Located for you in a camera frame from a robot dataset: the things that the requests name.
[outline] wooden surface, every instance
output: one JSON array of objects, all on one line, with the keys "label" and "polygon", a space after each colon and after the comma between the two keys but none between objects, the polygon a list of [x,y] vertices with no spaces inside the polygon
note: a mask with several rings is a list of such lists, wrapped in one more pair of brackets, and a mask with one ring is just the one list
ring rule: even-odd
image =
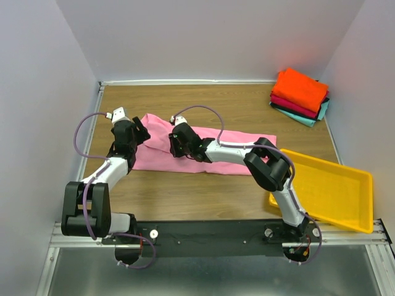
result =
[{"label": "wooden surface", "polygon": [[[217,110],[226,130],[274,134],[277,146],[337,162],[324,121],[306,127],[269,105],[272,84],[106,86],[100,111],[123,106],[131,117],[153,113],[168,120],[177,111],[204,104]],[[183,114],[191,126],[220,128],[208,110],[192,109]],[[112,125],[99,117],[90,154],[106,155],[114,140]],[[89,159],[85,176],[101,160]],[[278,218],[268,204],[268,192],[251,176],[132,171],[110,193],[113,212],[134,213],[137,220],[204,220]]]}]

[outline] stack of folded cloth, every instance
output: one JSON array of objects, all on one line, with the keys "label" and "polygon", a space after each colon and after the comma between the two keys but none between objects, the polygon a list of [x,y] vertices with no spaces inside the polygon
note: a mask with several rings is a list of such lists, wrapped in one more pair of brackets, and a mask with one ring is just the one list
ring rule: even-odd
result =
[{"label": "stack of folded cloth", "polygon": [[281,113],[312,127],[328,108],[328,86],[291,68],[278,74],[270,105]]}]

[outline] yellow tray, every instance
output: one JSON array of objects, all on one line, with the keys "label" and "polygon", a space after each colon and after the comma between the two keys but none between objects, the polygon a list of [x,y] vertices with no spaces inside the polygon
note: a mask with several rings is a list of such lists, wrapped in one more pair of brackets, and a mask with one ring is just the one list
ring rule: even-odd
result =
[{"label": "yellow tray", "polygon": [[[373,177],[366,171],[282,149],[294,162],[293,181],[305,210],[341,228],[372,233]],[[278,207],[272,194],[269,204]]]}]

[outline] pink towel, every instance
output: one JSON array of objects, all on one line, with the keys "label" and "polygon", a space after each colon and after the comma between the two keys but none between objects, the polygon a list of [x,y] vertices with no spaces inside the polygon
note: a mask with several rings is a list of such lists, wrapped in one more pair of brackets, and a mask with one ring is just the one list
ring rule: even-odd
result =
[{"label": "pink towel", "polygon": [[[151,135],[150,140],[145,141],[137,148],[136,163],[134,170],[149,171],[177,171],[182,173],[214,173],[221,175],[250,175],[249,170],[244,165],[234,163],[196,162],[186,157],[174,158],[170,153],[170,141],[168,134],[173,130],[173,126],[153,114],[145,114],[141,119],[143,125]],[[201,138],[216,138],[219,129],[195,128],[193,130]],[[276,136],[267,134],[246,134],[240,131],[224,131],[221,140],[226,142],[255,142],[260,137],[265,137],[274,145]]]},{"label": "pink towel", "polygon": [[314,112],[314,111],[311,111],[311,110],[309,110],[309,109],[303,108],[303,107],[301,107],[301,106],[299,106],[299,105],[296,105],[295,103],[292,103],[292,102],[290,102],[290,101],[288,101],[288,100],[286,100],[286,99],[283,99],[282,97],[278,97],[278,96],[276,96],[276,95],[274,95],[274,94],[271,94],[271,95],[270,95],[270,98],[271,98],[271,101],[272,101],[274,104],[277,104],[277,105],[286,107],[286,108],[288,108],[288,109],[294,110],[294,111],[296,111],[296,112],[299,112],[299,113],[304,114],[304,115],[306,115],[306,116],[308,116],[308,117],[311,117],[311,118],[317,117],[317,114],[318,114],[317,112]]}]

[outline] gray floor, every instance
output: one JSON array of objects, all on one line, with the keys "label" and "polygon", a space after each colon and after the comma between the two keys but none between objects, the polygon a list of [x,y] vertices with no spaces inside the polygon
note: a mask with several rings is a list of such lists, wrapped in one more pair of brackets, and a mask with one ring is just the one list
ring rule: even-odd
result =
[{"label": "gray floor", "polygon": [[363,245],[325,246],[305,266],[263,256],[159,258],[144,270],[117,266],[112,249],[62,249],[49,294],[380,295]]}]

